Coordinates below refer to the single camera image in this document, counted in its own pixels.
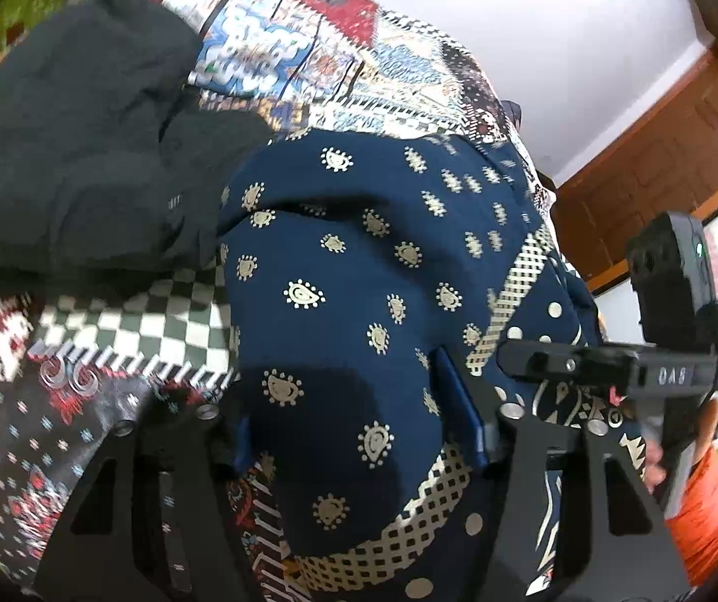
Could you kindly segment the person's right hand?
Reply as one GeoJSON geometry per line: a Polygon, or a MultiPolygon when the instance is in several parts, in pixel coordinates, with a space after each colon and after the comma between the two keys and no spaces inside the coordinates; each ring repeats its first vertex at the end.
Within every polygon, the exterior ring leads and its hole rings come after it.
{"type": "MultiPolygon", "coordinates": [[[[695,451],[693,451],[692,462],[697,465],[703,460],[704,455],[710,450],[712,439],[714,439],[716,427],[718,427],[718,399],[711,398],[699,413],[697,418],[697,435],[695,440],[695,451]]],[[[663,452],[661,446],[646,437],[646,467],[643,474],[647,489],[650,493],[666,479],[666,470],[661,466],[663,452]]]]}

